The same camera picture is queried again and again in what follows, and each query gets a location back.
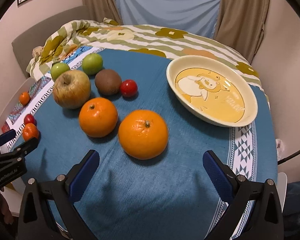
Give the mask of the red plum tomato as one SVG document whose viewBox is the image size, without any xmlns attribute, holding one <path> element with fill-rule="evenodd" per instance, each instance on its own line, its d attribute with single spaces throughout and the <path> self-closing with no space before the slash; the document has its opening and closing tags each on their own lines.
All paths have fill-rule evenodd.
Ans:
<svg viewBox="0 0 300 240">
<path fill-rule="evenodd" d="M 34 116 L 32 114 L 27 114 L 25 115 L 24 118 L 24 124 L 34 124 L 35 126 L 37 125 L 37 121 L 35 120 Z"/>
</svg>

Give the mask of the light blue hanging sheet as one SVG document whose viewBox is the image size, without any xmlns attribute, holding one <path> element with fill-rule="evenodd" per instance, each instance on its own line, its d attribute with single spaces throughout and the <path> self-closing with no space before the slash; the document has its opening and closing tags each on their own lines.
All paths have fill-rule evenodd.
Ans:
<svg viewBox="0 0 300 240">
<path fill-rule="evenodd" d="M 220 1 L 115 0 L 115 3 L 124 25 L 150 24 L 213 38 Z"/>
</svg>

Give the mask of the green apple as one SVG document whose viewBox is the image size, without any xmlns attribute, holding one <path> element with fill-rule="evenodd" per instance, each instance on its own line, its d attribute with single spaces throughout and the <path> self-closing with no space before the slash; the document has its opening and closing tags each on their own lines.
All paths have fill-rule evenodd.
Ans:
<svg viewBox="0 0 300 240">
<path fill-rule="evenodd" d="M 66 63 L 57 62 L 51 68 L 51 77 L 55 81 L 61 74 L 70 70 Z"/>
<path fill-rule="evenodd" d="M 87 75 L 95 75 L 103 68 L 102 56 L 91 53 L 82 60 L 82 70 Z"/>
</svg>

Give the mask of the brown kiwi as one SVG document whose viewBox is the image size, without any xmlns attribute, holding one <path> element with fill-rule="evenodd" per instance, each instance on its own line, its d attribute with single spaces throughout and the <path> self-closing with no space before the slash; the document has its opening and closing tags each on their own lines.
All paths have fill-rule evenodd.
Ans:
<svg viewBox="0 0 300 240">
<path fill-rule="evenodd" d="M 102 95 L 110 96 L 119 92 L 122 80 L 112 69 L 103 69 L 95 76 L 95 86 Z"/>
</svg>

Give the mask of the teal blue cloth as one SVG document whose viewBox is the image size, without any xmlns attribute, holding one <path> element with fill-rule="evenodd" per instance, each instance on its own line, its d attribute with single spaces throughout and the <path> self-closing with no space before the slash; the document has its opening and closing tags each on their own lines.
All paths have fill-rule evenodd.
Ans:
<svg viewBox="0 0 300 240">
<path fill-rule="evenodd" d="M 110 99 L 122 121 L 136 109 L 149 109 L 168 126 L 166 150 L 138 160 L 122 149 L 117 131 L 90 138 L 80 128 L 77 110 L 63 109 L 48 97 L 35 113 L 41 139 L 26 157 L 22 179 L 39 182 L 66 174 L 89 150 L 100 165 L 76 209 L 99 239 L 203 239 L 223 204 L 202 165 L 212 150 L 249 180 L 277 178 L 277 153 L 266 96 L 253 86 L 258 115 L 247 128 L 208 124 L 190 113 L 166 80 L 169 60 L 132 51 L 101 51 L 104 66 L 138 85 L 133 99 Z"/>
</svg>

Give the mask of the small mandarin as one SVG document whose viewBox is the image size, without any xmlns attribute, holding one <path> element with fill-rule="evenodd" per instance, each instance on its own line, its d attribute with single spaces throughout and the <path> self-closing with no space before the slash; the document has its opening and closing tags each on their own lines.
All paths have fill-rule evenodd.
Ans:
<svg viewBox="0 0 300 240">
<path fill-rule="evenodd" d="M 37 126 L 33 123 L 28 123 L 25 125 L 22 133 L 23 139 L 25 141 L 30 140 L 31 138 L 39 138 L 39 130 Z"/>
<path fill-rule="evenodd" d="M 22 92 L 19 96 L 19 102 L 26 106 L 31 101 L 31 97 L 28 92 Z"/>
</svg>

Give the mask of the cream bowl with cartoon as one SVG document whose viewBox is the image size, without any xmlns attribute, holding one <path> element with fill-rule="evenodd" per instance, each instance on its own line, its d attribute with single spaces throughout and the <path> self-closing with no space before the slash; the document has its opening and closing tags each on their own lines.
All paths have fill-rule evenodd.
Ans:
<svg viewBox="0 0 300 240">
<path fill-rule="evenodd" d="M 180 103 L 205 122 L 243 127 L 257 117 L 257 99 L 249 84 L 215 59 L 198 55 L 174 59 L 166 68 L 166 79 Z"/>
</svg>

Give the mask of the large orange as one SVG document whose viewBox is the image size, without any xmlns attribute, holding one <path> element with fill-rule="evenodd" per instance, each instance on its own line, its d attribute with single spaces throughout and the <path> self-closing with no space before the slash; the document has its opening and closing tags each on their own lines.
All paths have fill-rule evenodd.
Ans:
<svg viewBox="0 0 300 240">
<path fill-rule="evenodd" d="M 168 143 L 168 127 L 154 111 L 135 110 L 121 122 L 118 139 L 126 154 L 135 159 L 148 160 L 164 152 Z"/>
</svg>

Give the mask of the grey upholstered headboard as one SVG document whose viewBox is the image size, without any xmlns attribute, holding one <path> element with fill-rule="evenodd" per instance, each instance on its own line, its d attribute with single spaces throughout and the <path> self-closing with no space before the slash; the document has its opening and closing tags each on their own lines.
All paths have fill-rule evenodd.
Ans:
<svg viewBox="0 0 300 240">
<path fill-rule="evenodd" d="M 69 10 L 55 14 L 27 29 L 12 41 L 12 49 L 23 72 L 28 78 L 26 71 L 30 59 L 33 58 L 32 50 L 37 46 L 43 46 L 47 38 L 57 31 L 62 25 L 72 20 L 89 20 L 90 15 L 88 7 L 82 5 Z"/>
</svg>

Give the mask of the beige curtain right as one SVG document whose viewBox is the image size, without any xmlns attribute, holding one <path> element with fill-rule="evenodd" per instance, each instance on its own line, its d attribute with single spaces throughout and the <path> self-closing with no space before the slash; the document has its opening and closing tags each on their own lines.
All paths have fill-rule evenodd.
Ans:
<svg viewBox="0 0 300 240">
<path fill-rule="evenodd" d="M 270 0 L 221 0 L 214 39 L 252 62 L 264 36 Z"/>
</svg>

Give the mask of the large yellow-red apple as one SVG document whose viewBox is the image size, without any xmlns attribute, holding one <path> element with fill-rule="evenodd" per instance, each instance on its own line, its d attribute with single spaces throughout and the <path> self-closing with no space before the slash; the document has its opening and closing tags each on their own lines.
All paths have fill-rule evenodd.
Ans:
<svg viewBox="0 0 300 240">
<path fill-rule="evenodd" d="M 55 102 L 66 109 L 82 107 L 90 98 L 90 79 L 81 70 L 69 70 L 61 74 L 53 87 Z"/>
</svg>

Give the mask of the red cherry tomato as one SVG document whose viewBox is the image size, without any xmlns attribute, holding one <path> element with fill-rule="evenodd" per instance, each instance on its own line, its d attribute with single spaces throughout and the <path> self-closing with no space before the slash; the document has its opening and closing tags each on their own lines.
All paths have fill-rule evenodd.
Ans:
<svg viewBox="0 0 300 240">
<path fill-rule="evenodd" d="M 120 92 L 125 98 L 133 97 L 138 92 L 138 85 L 134 80 L 125 80 L 120 85 Z"/>
</svg>

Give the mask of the medium orange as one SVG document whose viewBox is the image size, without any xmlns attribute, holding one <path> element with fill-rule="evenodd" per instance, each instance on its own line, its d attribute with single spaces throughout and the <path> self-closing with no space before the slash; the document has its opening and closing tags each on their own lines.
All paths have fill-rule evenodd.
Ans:
<svg viewBox="0 0 300 240">
<path fill-rule="evenodd" d="M 98 97 L 88 100 L 82 106 L 78 120 L 80 128 L 87 136 L 102 138 L 116 127 L 118 112 L 110 100 Z"/>
</svg>

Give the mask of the floral striped blanket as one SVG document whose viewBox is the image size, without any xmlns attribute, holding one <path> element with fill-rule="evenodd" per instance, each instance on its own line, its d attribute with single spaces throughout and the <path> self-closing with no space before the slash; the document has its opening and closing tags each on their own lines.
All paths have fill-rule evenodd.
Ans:
<svg viewBox="0 0 300 240">
<path fill-rule="evenodd" d="M 42 51 L 29 61 L 26 72 L 39 80 L 52 65 L 63 61 L 81 46 L 132 51 L 170 60 L 185 55 L 208 57 L 225 64 L 250 85 L 261 88 L 261 81 L 248 61 L 229 46 L 207 37 L 156 25 L 119 25 L 105 18 L 102 23 L 73 20 L 47 38 Z"/>
</svg>

